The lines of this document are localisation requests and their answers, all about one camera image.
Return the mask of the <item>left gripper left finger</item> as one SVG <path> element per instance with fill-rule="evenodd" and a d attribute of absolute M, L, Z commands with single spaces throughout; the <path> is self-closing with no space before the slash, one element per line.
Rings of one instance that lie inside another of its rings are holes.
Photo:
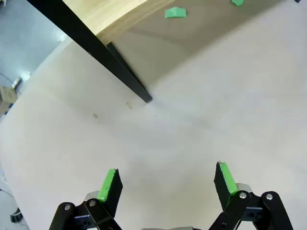
<path fill-rule="evenodd" d="M 110 169 L 99 191 L 90 192 L 78 206 L 61 203 L 51 222 L 51 230 L 119 230 L 115 214 L 122 192 L 118 169 Z"/>

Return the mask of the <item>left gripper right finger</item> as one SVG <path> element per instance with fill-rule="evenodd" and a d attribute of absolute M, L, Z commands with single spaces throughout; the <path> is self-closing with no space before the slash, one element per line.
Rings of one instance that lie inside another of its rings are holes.
<path fill-rule="evenodd" d="M 234 181 L 225 162 L 217 162 L 214 184 L 223 211 L 211 230 L 236 230 L 241 222 L 252 222 L 257 230 L 293 229 L 278 193 L 255 195 L 249 185 Z"/>

